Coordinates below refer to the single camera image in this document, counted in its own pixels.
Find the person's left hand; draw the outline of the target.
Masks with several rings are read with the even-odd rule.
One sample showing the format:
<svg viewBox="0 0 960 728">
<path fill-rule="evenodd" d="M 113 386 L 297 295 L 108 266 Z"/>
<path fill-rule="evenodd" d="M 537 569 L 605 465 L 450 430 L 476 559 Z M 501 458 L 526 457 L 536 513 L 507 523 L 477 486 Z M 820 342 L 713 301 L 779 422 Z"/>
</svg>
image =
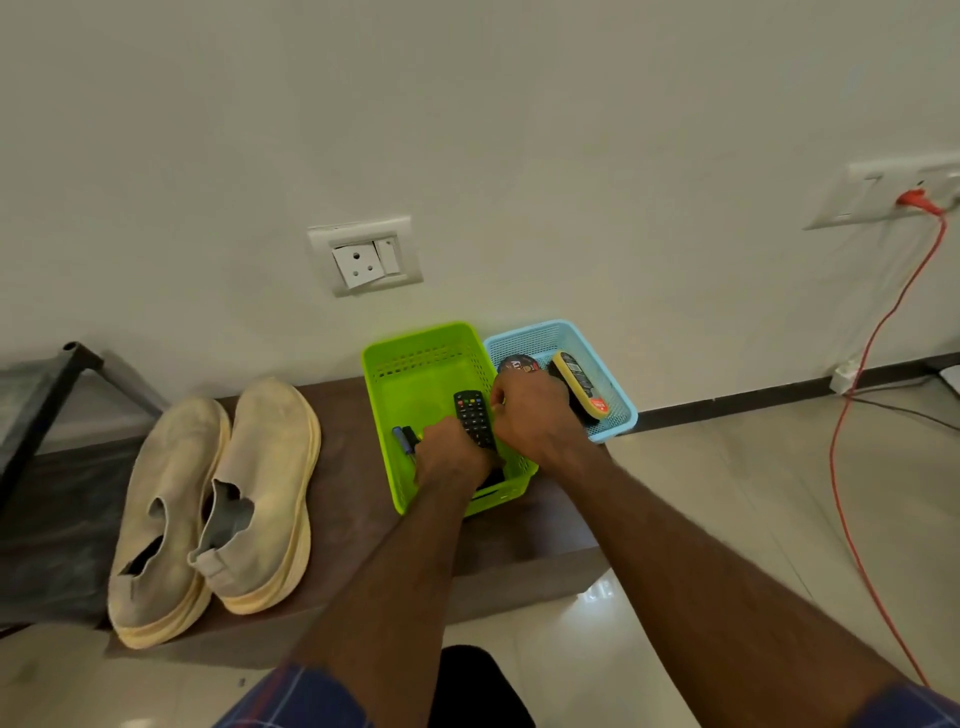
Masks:
<svg viewBox="0 0 960 728">
<path fill-rule="evenodd" d="M 417 452 L 414 482 L 421 494 L 457 495 L 467 501 L 502 466 L 496 451 Z"/>
</svg>

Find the person's right hand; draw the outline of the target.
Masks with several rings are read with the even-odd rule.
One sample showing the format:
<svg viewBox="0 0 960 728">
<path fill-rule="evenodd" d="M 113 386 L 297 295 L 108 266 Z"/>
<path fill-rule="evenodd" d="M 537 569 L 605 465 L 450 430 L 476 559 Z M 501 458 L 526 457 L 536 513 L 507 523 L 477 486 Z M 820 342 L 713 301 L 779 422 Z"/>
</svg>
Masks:
<svg viewBox="0 0 960 728">
<path fill-rule="evenodd" d="M 560 477 L 586 463 L 594 452 L 587 433 L 569 405 L 563 383 L 548 372 L 527 372 L 521 393 L 510 396 L 510 408 L 517 408 L 522 439 L 507 444 L 518 454 Z"/>
</svg>

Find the black remote control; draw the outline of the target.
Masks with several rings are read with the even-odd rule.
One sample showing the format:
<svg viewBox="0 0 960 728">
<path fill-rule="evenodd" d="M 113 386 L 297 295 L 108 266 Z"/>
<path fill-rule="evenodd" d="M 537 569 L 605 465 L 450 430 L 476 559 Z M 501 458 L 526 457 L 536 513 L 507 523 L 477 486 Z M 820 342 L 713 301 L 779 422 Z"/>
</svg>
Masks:
<svg viewBox="0 0 960 728">
<path fill-rule="evenodd" d="M 467 390 L 453 395 L 455 416 L 468 437 L 479 448 L 494 452 L 496 438 L 484 395 L 480 391 Z"/>
</svg>

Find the person's right forearm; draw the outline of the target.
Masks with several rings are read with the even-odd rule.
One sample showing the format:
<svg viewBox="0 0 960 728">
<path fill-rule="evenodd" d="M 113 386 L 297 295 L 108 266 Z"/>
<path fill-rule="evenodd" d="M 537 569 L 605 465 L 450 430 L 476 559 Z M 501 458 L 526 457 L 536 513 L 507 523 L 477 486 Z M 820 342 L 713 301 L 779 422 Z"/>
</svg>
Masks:
<svg viewBox="0 0 960 728">
<path fill-rule="evenodd" d="M 702 728 L 847 728 L 906 676 L 591 443 L 539 447 Z"/>
</svg>

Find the person's left forearm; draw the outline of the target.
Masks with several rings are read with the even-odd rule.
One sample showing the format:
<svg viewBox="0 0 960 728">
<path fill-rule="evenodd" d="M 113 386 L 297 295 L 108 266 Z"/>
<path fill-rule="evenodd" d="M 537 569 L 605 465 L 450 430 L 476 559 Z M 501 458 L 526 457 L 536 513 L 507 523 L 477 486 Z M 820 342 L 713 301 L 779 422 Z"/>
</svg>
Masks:
<svg viewBox="0 0 960 728">
<path fill-rule="evenodd" d="M 304 634 L 292 661 L 322 669 L 357 697 L 430 696 L 436 681 L 454 556 L 476 486 L 429 479 L 396 528 Z"/>
</svg>

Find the green plastic basket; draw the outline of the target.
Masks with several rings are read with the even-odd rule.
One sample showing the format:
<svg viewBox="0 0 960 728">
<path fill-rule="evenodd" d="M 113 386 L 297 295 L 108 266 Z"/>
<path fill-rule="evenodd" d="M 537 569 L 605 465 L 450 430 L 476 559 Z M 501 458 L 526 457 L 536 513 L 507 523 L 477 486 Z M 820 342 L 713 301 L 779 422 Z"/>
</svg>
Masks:
<svg viewBox="0 0 960 728">
<path fill-rule="evenodd" d="M 482 392 L 492 424 L 489 395 L 497 371 L 476 330 L 454 321 L 368 346 L 362 355 L 366 389 L 395 510 L 404 514 L 418 492 L 415 457 L 392 434 L 411 427 L 419 440 L 426 427 L 455 416 L 457 392 Z M 523 496 L 538 466 L 495 438 L 502 466 L 474 492 L 467 516 Z"/>
</svg>

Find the light blue plastic basket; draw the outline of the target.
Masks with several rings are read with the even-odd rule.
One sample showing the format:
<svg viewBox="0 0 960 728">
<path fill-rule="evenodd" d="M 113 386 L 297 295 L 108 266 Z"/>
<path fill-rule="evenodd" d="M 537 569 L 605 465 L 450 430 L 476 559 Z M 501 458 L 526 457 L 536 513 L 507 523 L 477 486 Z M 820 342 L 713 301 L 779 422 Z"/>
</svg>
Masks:
<svg viewBox="0 0 960 728">
<path fill-rule="evenodd" d="M 589 340 L 571 321 L 551 320 L 495 334 L 484 341 L 495 366 L 510 357 L 528 356 L 545 369 L 558 352 L 570 354 L 607 405 L 608 415 L 585 430 L 593 443 L 606 443 L 631 431 L 639 422 L 639 411 L 620 386 Z"/>
</svg>

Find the yellow and black shoe brush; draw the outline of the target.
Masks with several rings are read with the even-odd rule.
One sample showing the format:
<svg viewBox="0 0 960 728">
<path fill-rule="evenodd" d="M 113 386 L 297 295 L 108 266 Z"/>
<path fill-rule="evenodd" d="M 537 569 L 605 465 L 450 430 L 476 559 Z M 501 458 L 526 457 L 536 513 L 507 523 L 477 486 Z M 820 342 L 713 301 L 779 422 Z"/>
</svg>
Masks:
<svg viewBox="0 0 960 728">
<path fill-rule="evenodd" d="M 548 373 L 564 385 L 571 410 L 586 427 L 609 417 L 610 407 L 606 400 L 569 352 L 556 351 L 548 364 Z"/>
</svg>

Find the brown wooden bench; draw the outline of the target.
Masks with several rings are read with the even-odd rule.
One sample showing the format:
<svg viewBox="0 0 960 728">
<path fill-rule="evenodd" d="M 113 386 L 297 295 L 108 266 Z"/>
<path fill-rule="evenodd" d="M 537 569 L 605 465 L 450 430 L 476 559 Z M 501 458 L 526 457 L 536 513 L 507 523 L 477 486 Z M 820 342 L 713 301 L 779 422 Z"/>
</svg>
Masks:
<svg viewBox="0 0 960 728">
<path fill-rule="evenodd" d="M 306 573 L 292 595 L 268 611 L 238 616 L 214 602 L 180 637 L 146 650 L 116 639 L 111 657 L 267 669 L 281 661 L 319 611 L 398 522 L 362 377 L 306 385 L 318 414 L 321 450 L 310 482 L 312 543 Z M 114 543 L 96 540 L 95 523 L 114 539 L 118 511 L 145 426 L 134 437 L 105 436 L 84 446 L 35 456 L 0 513 L 0 639 L 17 624 L 14 568 L 35 564 L 48 546 L 75 538 L 96 556 Z M 544 601 L 576 596 L 607 570 L 591 530 L 551 479 L 535 475 L 519 498 L 470 516 L 463 524 L 447 609 L 450 625 Z"/>
</svg>

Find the beige slip-on shoe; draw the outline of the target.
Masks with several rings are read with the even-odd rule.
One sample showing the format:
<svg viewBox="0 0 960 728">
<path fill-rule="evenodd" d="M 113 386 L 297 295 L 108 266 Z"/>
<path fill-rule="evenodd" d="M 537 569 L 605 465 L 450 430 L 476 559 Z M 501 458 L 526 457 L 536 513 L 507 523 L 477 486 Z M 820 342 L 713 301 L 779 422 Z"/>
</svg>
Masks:
<svg viewBox="0 0 960 728">
<path fill-rule="evenodd" d="M 156 421 L 126 487 L 107 614 L 128 650 L 149 650 L 182 635 L 205 613 L 211 589 L 188 563 L 206 526 L 212 477 L 232 434 L 214 399 L 189 396 Z"/>
<path fill-rule="evenodd" d="M 246 386 L 211 477 L 209 517 L 187 562 L 237 616 L 289 598 L 306 574 L 312 547 L 307 506 L 322 431 L 293 385 L 274 377 Z"/>
</svg>

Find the black trousers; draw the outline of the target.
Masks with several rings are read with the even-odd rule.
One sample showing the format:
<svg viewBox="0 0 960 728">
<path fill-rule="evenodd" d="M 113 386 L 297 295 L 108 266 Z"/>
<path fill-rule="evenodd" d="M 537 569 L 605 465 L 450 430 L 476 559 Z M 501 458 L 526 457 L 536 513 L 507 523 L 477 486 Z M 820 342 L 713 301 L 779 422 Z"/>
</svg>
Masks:
<svg viewBox="0 0 960 728">
<path fill-rule="evenodd" d="M 536 728 L 495 658 L 476 645 L 440 651 L 428 728 Z"/>
</svg>

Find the blue plaid shirt sleeve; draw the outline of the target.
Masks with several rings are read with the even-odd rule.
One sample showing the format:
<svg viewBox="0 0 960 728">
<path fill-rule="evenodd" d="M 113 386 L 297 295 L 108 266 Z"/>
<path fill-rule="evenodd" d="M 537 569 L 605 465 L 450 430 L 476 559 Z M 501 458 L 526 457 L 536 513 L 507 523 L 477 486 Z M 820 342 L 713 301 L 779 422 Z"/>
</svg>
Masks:
<svg viewBox="0 0 960 728">
<path fill-rule="evenodd" d="M 960 728 L 960 703 L 930 687 L 904 681 L 870 698 L 846 728 Z"/>
<path fill-rule="evenodd" d="M 375 728 L 375 723 L 331 672 L 284 661 L 211 728 Z"/>
</svg>

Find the black metal rack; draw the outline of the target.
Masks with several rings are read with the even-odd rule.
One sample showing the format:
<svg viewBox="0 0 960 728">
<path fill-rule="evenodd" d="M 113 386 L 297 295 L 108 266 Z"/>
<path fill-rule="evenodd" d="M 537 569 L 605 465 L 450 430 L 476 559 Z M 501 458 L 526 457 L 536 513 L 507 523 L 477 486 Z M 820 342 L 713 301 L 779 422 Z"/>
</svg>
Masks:
<svg viewBox="0 0 960 728">
<path fill-rule="evenodd" d="M 122 373 L 118 364 L 79 341 L 65 344 L 49 358 L 0 366 L 0 514 L 87 373 L 151 418 L 159 418 L 166 408 L 134 373 Z"/>
</svg>

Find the orange plug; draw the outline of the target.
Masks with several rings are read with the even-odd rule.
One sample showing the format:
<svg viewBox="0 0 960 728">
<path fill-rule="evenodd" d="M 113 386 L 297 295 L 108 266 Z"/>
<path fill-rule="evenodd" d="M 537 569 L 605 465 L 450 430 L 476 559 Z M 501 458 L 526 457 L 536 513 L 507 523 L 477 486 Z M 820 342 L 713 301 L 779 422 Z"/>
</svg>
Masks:
<svg viewBox="0 0 960 728">
<path fill-rule="evenodd" d="M 940 206 L 930 200 L 927 191 L 923 188 L 904 191 L 896 198 L 895 205 L 901 209 L 919 211 L 935 217 L 942 217 L 945 214 Z"/>
</svg>

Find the white wall switch board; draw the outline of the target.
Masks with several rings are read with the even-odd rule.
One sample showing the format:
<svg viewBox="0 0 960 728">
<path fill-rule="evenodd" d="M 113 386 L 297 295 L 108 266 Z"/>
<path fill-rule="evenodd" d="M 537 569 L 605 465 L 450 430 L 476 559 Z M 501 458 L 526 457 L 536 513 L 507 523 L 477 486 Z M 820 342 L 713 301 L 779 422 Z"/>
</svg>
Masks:
<svg viewBox="0 0 960 728">
<path fill-rule="evenodd" d="M 892 156 L 846 164 L 806 231 L 893 221 L 921 211 L 899 198 L 923 190 L 936 208 L 960 206 L 960 150 Z"/>
</svg>

